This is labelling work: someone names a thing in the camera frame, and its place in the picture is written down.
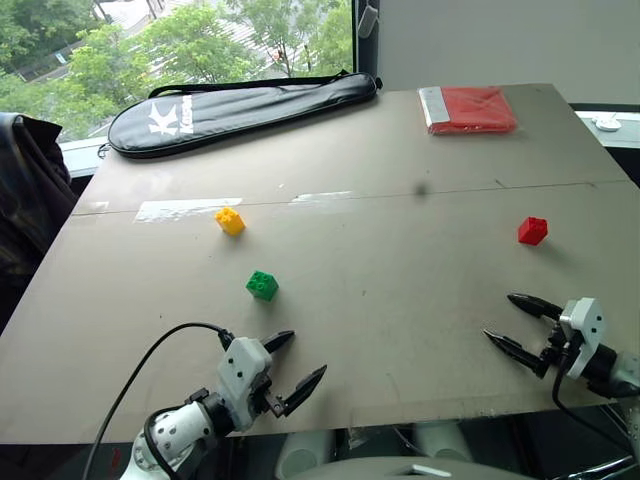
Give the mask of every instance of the red bag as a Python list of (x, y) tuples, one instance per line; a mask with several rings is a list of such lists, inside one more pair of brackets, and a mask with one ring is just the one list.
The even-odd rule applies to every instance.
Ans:
[(429, 133), (508, 133), (517, 127), (498, 87), (429, 87), (418, 94)]

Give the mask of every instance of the white wall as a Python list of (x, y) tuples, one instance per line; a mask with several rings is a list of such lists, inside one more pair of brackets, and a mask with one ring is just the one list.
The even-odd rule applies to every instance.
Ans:
[(640, 103), (640, 0), (381, 0), (386, 90), (547, 82)]

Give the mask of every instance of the robotic arm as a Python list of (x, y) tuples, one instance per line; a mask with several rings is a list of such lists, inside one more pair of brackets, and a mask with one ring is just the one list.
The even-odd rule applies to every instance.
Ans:
[(311, 395), (327, 368), (302, 380), (286, 399), (272, 395), (271, 353), (293, 335), (285, 331), (264, 342), (246, 337), (223, 340), (226, 351), (218, 365), (216, 391), (201, 389), (184, 406), (152, 414), (133, 442), (122, 480), (188, 478), (218, 439), (248, 430), (267, 410), (276, 417), (290, 415)]
[(484, 333), (504, 353), (543, 378), (551, 365), (559, 369), (554, 388), (557, 400), (559, 380), (583, 377), (587, 388), (605, 397), (615, 398), (622, 407), (636, 459), (640, 459), (640, 359), (600, 343), (606, 329), (602, 308), (594, 298), (571, 300), (560, 308), (541, 298), (513, 293), (507, 296), (521, 310), (534, 317), (554, 321), (547, 346), (539, 356), (522, 348), (509, 337), (485, 330)]

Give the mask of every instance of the red lego block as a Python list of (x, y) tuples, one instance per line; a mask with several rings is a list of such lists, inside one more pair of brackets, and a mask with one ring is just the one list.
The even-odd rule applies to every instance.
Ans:
[(547, 221), (544, 218), (527, 217), (518, 227), (518, 241), (537, 245), (547, 236), (548, 231)]

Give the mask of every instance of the gray table surface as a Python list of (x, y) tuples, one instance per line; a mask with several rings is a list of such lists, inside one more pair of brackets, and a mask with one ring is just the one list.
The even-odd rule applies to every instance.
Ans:
[[(431, 137), (415, 92), (393, 92), (159, 162), (110, 154), (0, 337), (0, 441), (92, 440), (142, 353), (185, 321), (295, 329), (277, 393), (328, 364), (294, 415), (252, 433), (552, 408), (551, 379), (481, 333), (542, 348), (549, 326), (510, 291), (596, 296), (607, 344), (640, 352), (636, 187), (551, 86), (506, 95), (520, 123), (507, 136)], [(247, 223), (239, 238), (212, 220), (224, 199)], [(549, 220), (538, 247), (516, 241), (529, 215)], [(244, 290), (255, 269), (280, 283), (271, 304)], [(220, 358), (206, 332), (171, 339), (107, 439), (212, 387)], [(564, 396), (601, 401), (571, 382)]]

